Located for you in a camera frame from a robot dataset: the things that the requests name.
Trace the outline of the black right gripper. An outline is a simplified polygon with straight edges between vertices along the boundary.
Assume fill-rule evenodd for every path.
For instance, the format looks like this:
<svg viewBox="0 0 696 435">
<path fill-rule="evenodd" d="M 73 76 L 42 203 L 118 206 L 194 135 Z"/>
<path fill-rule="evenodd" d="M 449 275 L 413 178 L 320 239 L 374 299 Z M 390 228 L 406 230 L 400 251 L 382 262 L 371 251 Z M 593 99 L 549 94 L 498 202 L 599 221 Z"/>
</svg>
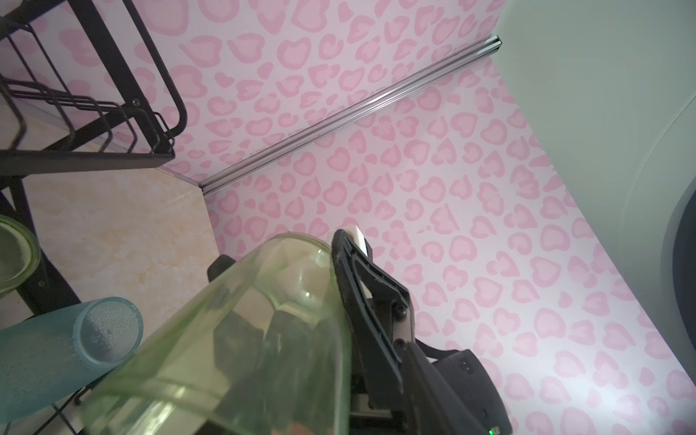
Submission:
<svg viewBox="0 0 696 435">
<path fill-rule="evenodd" d="M 349 433 L 421 434 L 424 343 L 409 291 L 344 229 L 333 235 L 332 260 L 353 345 Z"/>
</svg>

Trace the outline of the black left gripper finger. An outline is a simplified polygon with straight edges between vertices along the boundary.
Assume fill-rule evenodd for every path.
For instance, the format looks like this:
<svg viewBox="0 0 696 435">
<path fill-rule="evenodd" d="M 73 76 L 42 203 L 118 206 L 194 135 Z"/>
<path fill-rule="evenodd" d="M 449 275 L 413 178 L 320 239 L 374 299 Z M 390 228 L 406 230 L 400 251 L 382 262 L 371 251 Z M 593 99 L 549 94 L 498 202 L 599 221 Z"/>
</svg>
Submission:
<svg viewBox="0 0 696 435">
<path fill-rule="evenodd" d="M 402 357 L 406 434 L 488 434 L 417 344 Z"/>
</svg>

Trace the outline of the teal clear cup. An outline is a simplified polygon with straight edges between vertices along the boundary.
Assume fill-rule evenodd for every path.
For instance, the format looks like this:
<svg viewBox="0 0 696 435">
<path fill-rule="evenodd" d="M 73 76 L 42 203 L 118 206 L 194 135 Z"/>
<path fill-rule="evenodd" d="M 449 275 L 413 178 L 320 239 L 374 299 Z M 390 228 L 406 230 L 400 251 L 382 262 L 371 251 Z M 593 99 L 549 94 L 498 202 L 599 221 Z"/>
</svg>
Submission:
<svg viewBox="0 0 696 435">
<path fill-rule="evenodd" d="M 139 347 L 141 313 L 121 297 L 74 304 L 1 331 L 1 422 L 87 386 Z"/>
</svg>

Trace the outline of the yellow-green clear cup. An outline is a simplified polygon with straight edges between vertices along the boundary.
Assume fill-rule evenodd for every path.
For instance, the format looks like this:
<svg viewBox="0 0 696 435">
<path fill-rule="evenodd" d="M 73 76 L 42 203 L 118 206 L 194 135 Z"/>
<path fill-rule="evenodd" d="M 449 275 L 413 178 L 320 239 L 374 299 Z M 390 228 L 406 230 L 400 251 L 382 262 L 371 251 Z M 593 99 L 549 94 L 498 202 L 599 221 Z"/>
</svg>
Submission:
<svg viewBox="0 0 696 435">
<path fill-rule="evenodd" d="M 34 275 L 41 249 L 34 233 L 16 219 L 1 216 L 1 297 Z"/>
</svg>

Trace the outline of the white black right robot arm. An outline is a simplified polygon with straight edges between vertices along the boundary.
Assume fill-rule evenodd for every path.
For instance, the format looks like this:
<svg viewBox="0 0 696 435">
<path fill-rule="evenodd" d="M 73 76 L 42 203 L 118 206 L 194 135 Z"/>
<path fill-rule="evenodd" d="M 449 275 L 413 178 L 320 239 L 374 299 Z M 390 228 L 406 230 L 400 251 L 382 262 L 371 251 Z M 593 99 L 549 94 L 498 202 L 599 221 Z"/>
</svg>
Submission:
<svg viewBox="0 0 696 435">
<path fill-rule="evenodd" d="M 373 263 L 358 228 L 332 240 L 333 271 L 353 338 L 351 434 L 511 434 L 478 357 L 415 336 L 407 288 Z"/>
</svg>

